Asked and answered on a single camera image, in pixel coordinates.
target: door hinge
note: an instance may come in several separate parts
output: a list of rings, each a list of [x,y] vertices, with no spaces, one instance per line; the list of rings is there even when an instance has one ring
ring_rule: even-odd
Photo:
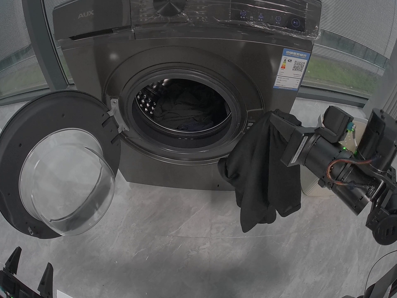
[[[110,111],[108,111],[109,116],[113,116],[114,119],[117,122],[118,125],[118,132],[121,133],[122,131],[129,131],[129,128],[127,126],[127,124],[124,122],[124,119],[122,117],[122,114],[120,112],[120,108],[119,108],[119,100],[116,98],[113,98],[110,100],[110,106],[112,107],[112,109]]]

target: black garment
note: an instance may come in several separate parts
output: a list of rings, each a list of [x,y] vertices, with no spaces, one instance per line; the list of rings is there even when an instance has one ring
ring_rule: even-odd
[[[265,113],[218,162],[221,176],[236,189],[243,232],[274,222],[276,210],[287,216],[300,209],[300,167],[286,167],[280,161],[287,142],[270,123],[271,113]],[[301,126],[293,115],[278,109],[273,113]]]
[[[212,116],[222,107],[212,88],[191,82],[174,82],[157,102],[154,120],[172,129],[200,131],[213,126]]]

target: qr code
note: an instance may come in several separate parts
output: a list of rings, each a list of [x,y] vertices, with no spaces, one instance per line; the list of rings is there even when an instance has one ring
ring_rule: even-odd
[[[297,71],[297,72],[303,72],[303,70],[305,69],[305,64],[306,64],[306,62],[295,61],[294,67],[292,67],[292,70]]]

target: front-loading washing machine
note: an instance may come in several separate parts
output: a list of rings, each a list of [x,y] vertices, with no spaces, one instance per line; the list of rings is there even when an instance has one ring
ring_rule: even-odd
[[[130,182],[232,190],[216,163],[265,111],[290,111],[320,14],[319,0],[57,6],[78,91],[37,98],[7,123],[1,213],[32,236],[79,234],[107,210],[117,169]]]

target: gray marble floor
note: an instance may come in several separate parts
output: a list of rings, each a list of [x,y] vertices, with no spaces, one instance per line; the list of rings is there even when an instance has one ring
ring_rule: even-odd
[[[297,99],[292,109],[315,126],[328,103]],[[20,107],[0,108],[0,128]],[[361,110],[343,106],[356,117]],[[129,183],[120,173],[103,219],[79,236],[39,240],[0,217],[0,265],[22,247],[18,277],[36,288],[47,261],[57,289],[88,297],[343,297],[364,290],[371,266],[397,243],[380,246],[336,197],[302,195],[300,211],[242,233],[231,191]],[[391,254],[369,284],[392,265]]]

